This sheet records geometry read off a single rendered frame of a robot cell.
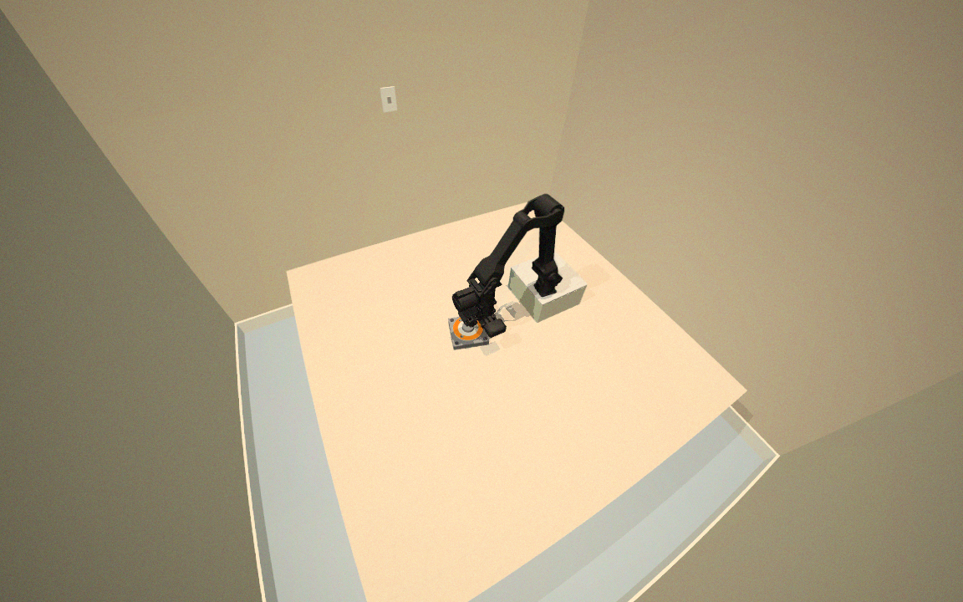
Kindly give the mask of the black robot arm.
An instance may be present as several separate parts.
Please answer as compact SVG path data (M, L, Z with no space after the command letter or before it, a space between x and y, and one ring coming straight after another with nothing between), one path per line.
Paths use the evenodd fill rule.
M528 213L534 211L535 217ZM555 286L561 282L557 263L554 262L555 237L557 225L563 220L564 207L549 194L542 194L532 201L525 203L522 210L513 216L511 226L492 251L484 257L471 272L466 280L469 288L452 294L452 303L458 311L460 319L470 328L477 325L477 320L483 320L478 304L492 304L496 298L496 288L502 286L505 264L511 258L522 238L527 232L539 228L538 245L539 257L532 262L532 270L538 274L538 281L534 284L540 297L557 293ZM479 279L479 283L476 279ZM477 306L477 307L476 307Z

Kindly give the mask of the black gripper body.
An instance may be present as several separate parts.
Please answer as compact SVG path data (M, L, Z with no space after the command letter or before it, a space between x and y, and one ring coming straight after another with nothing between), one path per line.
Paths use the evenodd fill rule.
M478 308L481 310L482 316L484 316L484 329L489 336L489 338L496 338L497 335L506 332L506 325L503 320L496 319L496 308L494 304L497 304L496 299L492 304L478 304ZM477 307L476 306L476 307Z

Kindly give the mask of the orange round plate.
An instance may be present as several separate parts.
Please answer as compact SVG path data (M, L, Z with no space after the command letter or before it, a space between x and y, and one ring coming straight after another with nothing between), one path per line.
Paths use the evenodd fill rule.
M458 320L452 325L452 332L454 332L454 335L455 335L456 338L458 338L459 340L475 340L475 339L478 339L479 336L482 335L482 332L484 332L484 329L483 329L482 326L478 323L478 320L477 320L477 325L474 325L474 330L471 331L470 333L467 333L467 332L465 332L465 331L462 330L462 325L463 325L464 323L463 323L462 320L461 320L461 323L460 323L460 320L461 320L461 319L458 319ZM476 327L478 327L478 329L477 329ZM460 338L460 336L463 336L463 338Z

